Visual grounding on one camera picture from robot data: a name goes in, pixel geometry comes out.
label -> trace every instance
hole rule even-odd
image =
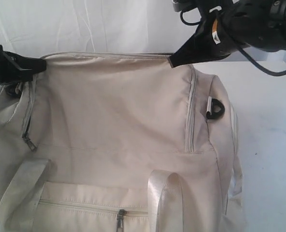
[[[220,44],[221,41],[217,33],[217,26],[218,26],[218,20],[216,19],[212,26],[212,38],[214,39],[215,44]]]

